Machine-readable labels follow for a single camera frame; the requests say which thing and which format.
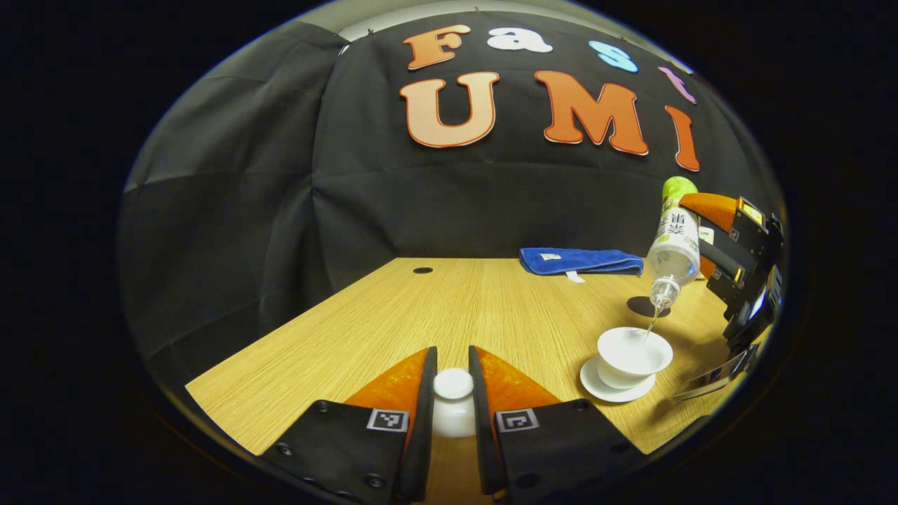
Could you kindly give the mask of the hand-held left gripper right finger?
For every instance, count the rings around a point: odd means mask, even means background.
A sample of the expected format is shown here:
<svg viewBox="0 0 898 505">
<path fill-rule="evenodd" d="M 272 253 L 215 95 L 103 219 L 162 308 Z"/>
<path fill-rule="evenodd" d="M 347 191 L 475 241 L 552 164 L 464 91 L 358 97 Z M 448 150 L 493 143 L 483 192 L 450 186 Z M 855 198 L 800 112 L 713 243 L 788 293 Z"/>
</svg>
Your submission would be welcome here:
<svg viewBox="0 0 898 505">
<path fill-rule="evenodd" d="M 504 499 L 597 499 L 649 461 L 590 400 L 559 400 L 469 346 L 481 491 Z"/>
</svg>

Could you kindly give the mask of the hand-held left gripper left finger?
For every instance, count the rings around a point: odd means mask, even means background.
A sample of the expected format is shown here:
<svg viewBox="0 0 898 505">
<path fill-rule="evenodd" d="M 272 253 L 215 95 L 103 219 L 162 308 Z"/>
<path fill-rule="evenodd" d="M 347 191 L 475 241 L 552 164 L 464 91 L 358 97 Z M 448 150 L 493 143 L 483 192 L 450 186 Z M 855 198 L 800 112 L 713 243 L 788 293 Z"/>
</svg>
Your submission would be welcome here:
<svg viewBox="0 0 898 505">
<path fill-rule="evenodd" d="M 342 403 L 315 400 L 262 459 L 328 501 L 423 501 L 437 354 L 420 349 Z"/>
</svg>

